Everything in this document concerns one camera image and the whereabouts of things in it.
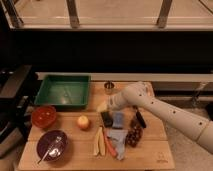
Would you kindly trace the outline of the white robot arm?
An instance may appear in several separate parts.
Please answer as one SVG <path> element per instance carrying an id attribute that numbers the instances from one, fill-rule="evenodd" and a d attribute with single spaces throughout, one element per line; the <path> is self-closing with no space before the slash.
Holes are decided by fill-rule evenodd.
<path id="1" fill-rule="evenodd" d="M 213 121 L 149 95 L 144 82 L 129 84 L 110 95 L 97 107 L 97 111 L 119 111 L 127 106 L 144 108 L 213 154 Z"/>

